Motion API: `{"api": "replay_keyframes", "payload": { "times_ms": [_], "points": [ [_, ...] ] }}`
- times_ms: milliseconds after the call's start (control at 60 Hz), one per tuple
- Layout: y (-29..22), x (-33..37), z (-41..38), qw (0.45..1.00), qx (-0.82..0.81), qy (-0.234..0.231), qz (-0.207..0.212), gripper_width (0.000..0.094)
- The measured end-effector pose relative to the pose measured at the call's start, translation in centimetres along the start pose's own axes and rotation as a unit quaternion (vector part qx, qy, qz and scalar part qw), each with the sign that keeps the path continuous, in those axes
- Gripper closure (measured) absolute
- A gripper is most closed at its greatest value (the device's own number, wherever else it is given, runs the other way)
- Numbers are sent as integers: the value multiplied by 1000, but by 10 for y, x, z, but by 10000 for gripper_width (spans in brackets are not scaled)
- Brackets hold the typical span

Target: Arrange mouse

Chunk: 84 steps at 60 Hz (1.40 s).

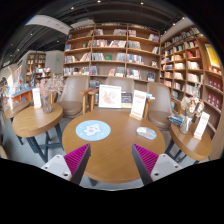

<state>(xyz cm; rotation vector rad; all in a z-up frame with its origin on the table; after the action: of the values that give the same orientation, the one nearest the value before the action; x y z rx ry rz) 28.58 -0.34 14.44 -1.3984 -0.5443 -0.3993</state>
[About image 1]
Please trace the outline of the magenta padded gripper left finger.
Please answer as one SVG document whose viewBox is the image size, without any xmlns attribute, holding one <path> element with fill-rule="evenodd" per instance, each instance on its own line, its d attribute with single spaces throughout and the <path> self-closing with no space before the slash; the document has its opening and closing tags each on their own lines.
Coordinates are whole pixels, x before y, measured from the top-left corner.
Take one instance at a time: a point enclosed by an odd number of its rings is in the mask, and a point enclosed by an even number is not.
<svg viewBox="0 0 224 224">
<path fill-rule="evenodd" d="M 65 156 L 55 155 L 42 169 L 79 185 L 91 155 L 90 144 L 83 145 Z"/>
</svg>

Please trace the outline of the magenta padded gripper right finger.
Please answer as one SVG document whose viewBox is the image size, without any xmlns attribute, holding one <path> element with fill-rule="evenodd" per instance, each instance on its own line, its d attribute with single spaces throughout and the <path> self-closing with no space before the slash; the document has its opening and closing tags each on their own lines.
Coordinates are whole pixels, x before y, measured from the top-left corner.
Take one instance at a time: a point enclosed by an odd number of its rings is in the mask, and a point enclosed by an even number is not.
<svg viewBox="0 0 224 224">
<path fill-rule="evenodd" d="M 132 156 L 143 185 L 148 185 L 182 169 L 182 167 L 167 154 L 157 155 L 137 144 L 132 145 Z"/>
</svg>

